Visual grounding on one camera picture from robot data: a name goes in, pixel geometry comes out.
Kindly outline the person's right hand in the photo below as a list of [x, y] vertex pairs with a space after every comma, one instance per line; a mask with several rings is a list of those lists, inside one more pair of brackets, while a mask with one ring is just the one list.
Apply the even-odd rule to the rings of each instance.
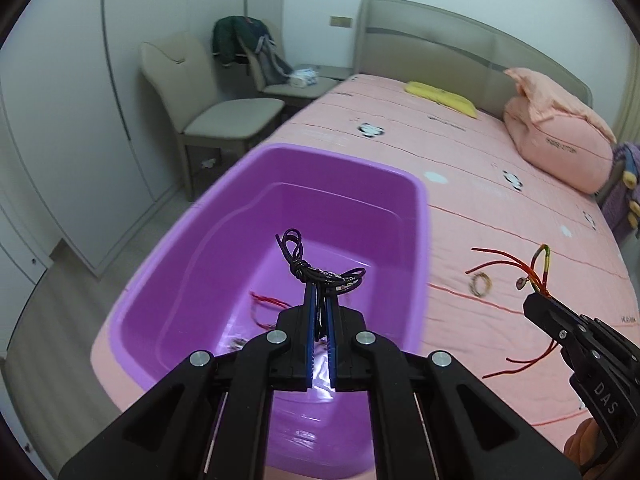
[[565, 442], [563, 454], [580, 469], [584, 480], [623, 479], [616, 465], [616, 448], [610, 449], [611, 456], [606, 463], [597, 461], [600, 437], [597, 422], [593, 418], [585, 419]]

